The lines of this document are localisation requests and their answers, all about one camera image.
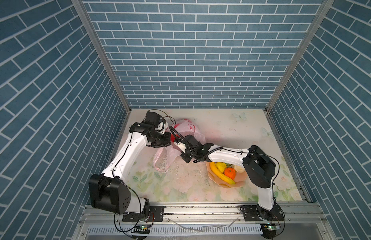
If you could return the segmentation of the yellow fake fruit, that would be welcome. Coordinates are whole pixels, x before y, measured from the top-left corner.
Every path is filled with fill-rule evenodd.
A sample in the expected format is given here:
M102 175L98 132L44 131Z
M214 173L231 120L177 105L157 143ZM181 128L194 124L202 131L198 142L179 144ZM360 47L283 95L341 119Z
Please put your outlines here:
M216 162L215 163L216 168L221 172L224 173L225 169L227 168L226 163Z

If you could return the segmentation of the yellow fake banana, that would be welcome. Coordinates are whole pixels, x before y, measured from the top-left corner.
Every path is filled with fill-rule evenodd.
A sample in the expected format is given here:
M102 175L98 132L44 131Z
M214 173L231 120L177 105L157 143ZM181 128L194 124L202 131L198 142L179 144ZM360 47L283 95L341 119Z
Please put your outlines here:
M209 167L211 169L211 171L221 180L223 180L224 182L230 184L230 185L235 185L235 181L228 178L227 176L225 176L223 173L221 173L215 166L215 163L211 162L209 163Z

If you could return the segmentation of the orange fake fruit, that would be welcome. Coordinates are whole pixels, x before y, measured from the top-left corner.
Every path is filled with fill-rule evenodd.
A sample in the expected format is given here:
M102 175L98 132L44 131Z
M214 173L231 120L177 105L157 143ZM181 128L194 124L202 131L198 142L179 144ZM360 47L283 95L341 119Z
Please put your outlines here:
M228 178L234 180L235 177L236 177L236 171L234 168L232 167L228 167L224 170L224 175L227 176Z

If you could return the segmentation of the beige fake fruit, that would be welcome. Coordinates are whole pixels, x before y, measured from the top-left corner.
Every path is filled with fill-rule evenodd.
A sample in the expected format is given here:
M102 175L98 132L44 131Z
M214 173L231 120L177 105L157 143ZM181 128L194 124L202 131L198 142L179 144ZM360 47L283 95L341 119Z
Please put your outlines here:
M241 166L238 166L238 165L233 165L233 168L238 173L244 173L245 172L245 168L244 167L241 167Z

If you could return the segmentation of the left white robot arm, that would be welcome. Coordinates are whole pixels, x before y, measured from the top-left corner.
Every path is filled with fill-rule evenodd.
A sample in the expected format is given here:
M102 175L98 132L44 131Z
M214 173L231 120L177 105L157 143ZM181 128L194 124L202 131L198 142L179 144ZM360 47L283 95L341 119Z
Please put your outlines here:
M89 179L91 206L95 209L122 215L149 214L149 200L141 198L126 184L128 174L138 155L145 147L161 148L171 144L171 134L166 132L165 120L158 123L143 121L130 126L127 139L111 163Z

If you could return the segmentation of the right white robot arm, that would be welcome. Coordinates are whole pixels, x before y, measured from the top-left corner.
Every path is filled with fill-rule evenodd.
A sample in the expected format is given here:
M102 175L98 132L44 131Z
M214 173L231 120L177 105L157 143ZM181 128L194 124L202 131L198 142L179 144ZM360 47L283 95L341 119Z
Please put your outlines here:
M234 185L236 182L218 170L217 163L243 168L249 180L257 188L256 212L258 217L264 221L285 220L284 212L276 203L273 191L279 163L276 159L266 155L260 147L252 145L248 149L232 149L212 143L203 145L191 135L185 137L175 135L174 138L174 144L181 150L181 158L186 163L207 162L210 170L229 185Z

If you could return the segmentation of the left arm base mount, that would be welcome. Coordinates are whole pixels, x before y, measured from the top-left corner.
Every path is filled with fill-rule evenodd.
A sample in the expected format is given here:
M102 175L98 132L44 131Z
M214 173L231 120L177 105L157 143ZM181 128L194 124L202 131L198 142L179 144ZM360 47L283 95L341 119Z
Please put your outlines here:
M162 222L164 219L164 206L150 206L149 209L145 208L143 213L124 213L122 216L123 223L141 222Z

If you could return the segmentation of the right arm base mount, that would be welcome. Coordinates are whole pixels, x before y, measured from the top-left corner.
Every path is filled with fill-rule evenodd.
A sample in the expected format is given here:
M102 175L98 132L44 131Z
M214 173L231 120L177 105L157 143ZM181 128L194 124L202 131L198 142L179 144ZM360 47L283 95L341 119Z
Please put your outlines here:
M271 210L266 210L259 205L243 205L239 207L246 222L255 221L284 221L285 215L282 208L275 204Z

